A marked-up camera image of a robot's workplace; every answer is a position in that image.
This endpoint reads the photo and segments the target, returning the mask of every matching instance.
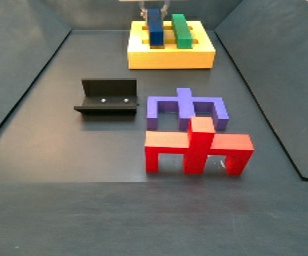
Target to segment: gray floor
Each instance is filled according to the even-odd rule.
[[[308,255],[303,182],[213,33],[213,70],[129,71],[127,32],[74,32],[0,130],[0,255]],[[81,78],[138,79],[136,118],[82,118]],[[226,132],[256,153],[228,177],[210,158],[184,176],[181,157],[144,170],[149,95],[221,96]],[[161,115],[160,128],[177,129]]]

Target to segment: green block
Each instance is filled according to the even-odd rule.
[[[178,49],[192,49],[192,32],[184,14],[172,14],[172,26]]]

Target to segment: gray wall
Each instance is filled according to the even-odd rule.
[[[0,0],[0,123],[69,32],[42,2]]]
[[[308,178],[308,3],[245,0],[216,31]]]
[[[140,20],[137,2],[118,0],[42,0],[54,8],[74,29],[129,29],[132,20]],[[242,0],[189,0],[172,3],[170,13],[184,13],[188,19],[201,20],[214,29]],[[148,6],[162,6],[162,2]]]

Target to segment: blue block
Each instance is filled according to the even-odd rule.
[[[164,23],[160,9],[148,9],[148,26],[150,46],[164,46]]]

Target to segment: black bracket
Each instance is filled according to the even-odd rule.
[[[82,114],[137,113],[137,79],[82,79],[85,101],[74,109]]]

